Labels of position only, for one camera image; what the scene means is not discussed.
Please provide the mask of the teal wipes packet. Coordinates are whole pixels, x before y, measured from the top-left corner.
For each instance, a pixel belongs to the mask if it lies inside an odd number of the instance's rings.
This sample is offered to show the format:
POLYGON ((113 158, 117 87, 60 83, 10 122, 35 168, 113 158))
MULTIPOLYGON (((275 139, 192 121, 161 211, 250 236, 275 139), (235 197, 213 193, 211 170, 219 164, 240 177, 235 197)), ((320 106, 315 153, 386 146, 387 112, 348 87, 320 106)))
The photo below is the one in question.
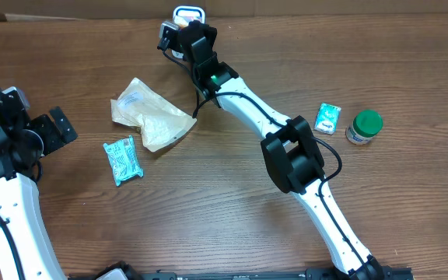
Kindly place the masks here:
POLYGON ((139 164, 135 151, 134 138, 131 135, 111 144, 103 143, 103 149, 107 154, 117 187, 136 176, 144 176, 144 170, 139 164))

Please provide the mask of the beige snack bag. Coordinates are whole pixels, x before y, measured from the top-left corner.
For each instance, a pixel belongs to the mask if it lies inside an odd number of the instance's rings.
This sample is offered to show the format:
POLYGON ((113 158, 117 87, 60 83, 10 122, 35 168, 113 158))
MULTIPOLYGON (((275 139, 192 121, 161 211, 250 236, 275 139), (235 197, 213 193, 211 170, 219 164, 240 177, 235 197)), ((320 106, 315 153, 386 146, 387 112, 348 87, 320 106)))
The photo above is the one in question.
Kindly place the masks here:
POLYGON ((120 96, 111 100, 112 121, 134 128, 142 144, 157 152, 183 138, 196 120, 134 78, 120 96))

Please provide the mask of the teal tissue pack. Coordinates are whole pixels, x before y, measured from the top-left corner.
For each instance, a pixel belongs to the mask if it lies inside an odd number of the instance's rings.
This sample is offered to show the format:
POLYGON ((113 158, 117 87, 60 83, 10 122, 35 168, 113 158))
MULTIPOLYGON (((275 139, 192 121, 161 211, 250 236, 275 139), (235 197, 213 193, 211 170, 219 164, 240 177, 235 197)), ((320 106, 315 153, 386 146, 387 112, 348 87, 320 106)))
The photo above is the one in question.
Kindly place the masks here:
POLYGON ((332 135, 336 131, 341 108, 328 103, 320 105, 314 129, 332 135))

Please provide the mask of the green lid jar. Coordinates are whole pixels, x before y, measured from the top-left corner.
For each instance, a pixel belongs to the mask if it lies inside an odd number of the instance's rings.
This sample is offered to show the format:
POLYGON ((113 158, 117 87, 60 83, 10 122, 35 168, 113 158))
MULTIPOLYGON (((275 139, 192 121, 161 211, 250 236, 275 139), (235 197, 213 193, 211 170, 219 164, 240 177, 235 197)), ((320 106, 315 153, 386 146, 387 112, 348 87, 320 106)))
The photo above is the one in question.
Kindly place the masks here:
POLYGON ((364 110, 355 116, 345 135, 351 143, 365 145, 371 142, 382 128, 382 117, 374 110, 364 110))

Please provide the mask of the orange small packet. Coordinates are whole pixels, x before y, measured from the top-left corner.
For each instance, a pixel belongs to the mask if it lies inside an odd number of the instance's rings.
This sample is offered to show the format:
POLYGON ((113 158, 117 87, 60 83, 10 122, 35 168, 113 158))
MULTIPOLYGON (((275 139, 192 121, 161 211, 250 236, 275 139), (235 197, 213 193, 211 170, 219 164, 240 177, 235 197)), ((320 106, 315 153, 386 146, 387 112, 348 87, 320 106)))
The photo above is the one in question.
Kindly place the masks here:
POLYGON ((183 13, 180 13, 178 15, 175 15, 173 18, 174 22, 180 26, 181 28, 184 28, 189 25, 189 23, 193 21, 198 21, 200 23, 203 23, 204 20, 198 13, 187 13, 184 11, 183 13))

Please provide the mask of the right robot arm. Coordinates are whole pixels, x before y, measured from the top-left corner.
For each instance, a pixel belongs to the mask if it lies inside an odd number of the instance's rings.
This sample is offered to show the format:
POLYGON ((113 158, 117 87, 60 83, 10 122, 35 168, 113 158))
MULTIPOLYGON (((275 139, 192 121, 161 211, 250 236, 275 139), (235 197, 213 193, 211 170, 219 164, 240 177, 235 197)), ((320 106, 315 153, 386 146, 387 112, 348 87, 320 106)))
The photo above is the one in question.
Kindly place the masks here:
POLYGON ((213 50, 216 35, 216 28, 192 21, 171 44, 191 66, 192 82, 204 98, 197 107, 213 102, 256 133, 269 177, 306 209, 340 279, 383 279, 382 266, 355 235, 330 191, 320 152, 326 142, 313 135, 303 117, 290 118, 268 106, 220 62, 213 50))

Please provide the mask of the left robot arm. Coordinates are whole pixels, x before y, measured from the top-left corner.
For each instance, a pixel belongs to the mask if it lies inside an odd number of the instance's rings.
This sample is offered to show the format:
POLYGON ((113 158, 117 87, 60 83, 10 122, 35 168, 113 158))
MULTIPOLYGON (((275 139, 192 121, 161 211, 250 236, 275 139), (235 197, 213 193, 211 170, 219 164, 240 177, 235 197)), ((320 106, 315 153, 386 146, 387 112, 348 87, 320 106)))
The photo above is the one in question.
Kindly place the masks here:
POLYGON ((64 279, 40 212, 41 159, 78 137, 60 107, 31 118, 16 87, 0 91, 0 272, 5 279, 64 279))

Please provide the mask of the white barcode scanner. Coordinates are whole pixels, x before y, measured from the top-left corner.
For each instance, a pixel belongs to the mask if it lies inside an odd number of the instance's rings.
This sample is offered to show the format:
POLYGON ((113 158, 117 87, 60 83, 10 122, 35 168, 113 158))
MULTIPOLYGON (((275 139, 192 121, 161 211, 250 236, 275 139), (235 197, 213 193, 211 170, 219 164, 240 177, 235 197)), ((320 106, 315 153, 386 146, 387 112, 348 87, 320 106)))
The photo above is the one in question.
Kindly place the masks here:
POLYGON ((173 22, 179 26, 179 30, 187 27, 192 21, 205 23, 205 20, 205 11, 198 6, 179 5, 173 11, 173 22))

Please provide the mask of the cardboard backboard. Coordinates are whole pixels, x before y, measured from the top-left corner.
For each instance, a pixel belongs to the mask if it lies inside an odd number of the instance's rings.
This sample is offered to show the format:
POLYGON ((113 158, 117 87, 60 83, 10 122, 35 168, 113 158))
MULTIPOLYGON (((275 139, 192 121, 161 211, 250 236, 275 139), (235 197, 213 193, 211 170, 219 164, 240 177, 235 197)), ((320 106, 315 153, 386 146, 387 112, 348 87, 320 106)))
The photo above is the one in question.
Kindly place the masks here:
POLYGON ((211 17, 448 13, 448 0, 0 0, 0 21, 170 18, 179 5, 202 7, 211 17))

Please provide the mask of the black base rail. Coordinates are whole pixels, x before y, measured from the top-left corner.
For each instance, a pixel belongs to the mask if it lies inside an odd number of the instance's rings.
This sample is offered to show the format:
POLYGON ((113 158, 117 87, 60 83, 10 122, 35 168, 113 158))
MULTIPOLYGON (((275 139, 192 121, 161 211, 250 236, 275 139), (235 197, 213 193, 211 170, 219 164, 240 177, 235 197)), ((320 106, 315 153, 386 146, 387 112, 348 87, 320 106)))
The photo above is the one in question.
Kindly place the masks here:
MULTIPOLYGON (((335 268, 307 268, 305 271, 272 271, 272 272, 234 272, 210 274, 182 274, 156 271, 155 273, 138 273, 131 265, 121 261, 110 268, 121 268, 127 279, 142 280, 328 280, 341 279, 335 268)), ((68 279, 90 280, 105 275, 105 268, 95 275, 69 275, 68 279)))

